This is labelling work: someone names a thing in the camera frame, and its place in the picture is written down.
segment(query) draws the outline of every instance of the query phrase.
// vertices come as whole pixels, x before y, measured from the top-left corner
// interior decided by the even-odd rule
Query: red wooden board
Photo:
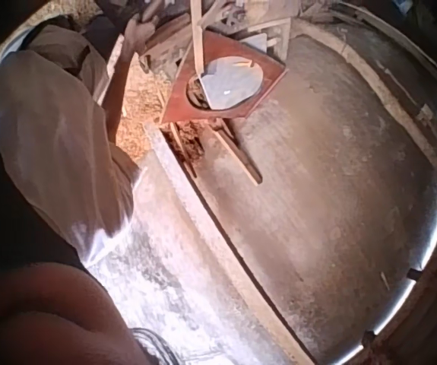
[[[205,31],[203,33],[203,47],[205,68],[211,61],[227,56],[241,56],[257,63],[264,72],[261,88],[255,96],[230,109],[202,110],[193,106],[186,95],[188,82],[196,75],[191,45],[179,66],[161,122],[180,122],[191,119],[246,118],[286,73],[286,68],[278,61],[237,40],[231,40],[220,34]]]

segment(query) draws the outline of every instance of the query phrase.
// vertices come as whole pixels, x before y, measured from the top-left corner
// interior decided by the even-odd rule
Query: hand
[[[156,19],[148,23],[138,23],[138,15],[127,23],[122,45],[121,56],[126,61],[131,61],[134,53],[141,55],[145,50],[145,43],[156,31]]]

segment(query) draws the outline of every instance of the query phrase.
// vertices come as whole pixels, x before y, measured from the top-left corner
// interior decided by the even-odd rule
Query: white shirt
[[[93,47],[89,57],[82,73],[95,72],[101,62],[105,68]],[[12,53],[0,65],[5,169],[86,266],[127,234],[138,179],[130,157],[108,142],[105,113],[93,100],[98,93],[32,50]]]

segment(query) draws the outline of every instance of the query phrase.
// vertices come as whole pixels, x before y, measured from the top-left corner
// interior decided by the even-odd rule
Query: person
[[[0,363],[150,363],[86,268],[131,219],[139,170],[116,133],[131,59],[154,29],[128,22],[109,83],[112,45],[97,49],[66,17],[0,64]]]

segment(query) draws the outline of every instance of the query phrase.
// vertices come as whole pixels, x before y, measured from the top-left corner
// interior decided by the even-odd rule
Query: forearm
[[[115,65],[112,79],[106,90],[105,97],[103,98],[102,107],[106,113],[106,131],[108,133],[109,141],[113,143],[116,142],[117,129],[120,124],[125,85],[127,84],[130,63],[131,58],[120,55]]]

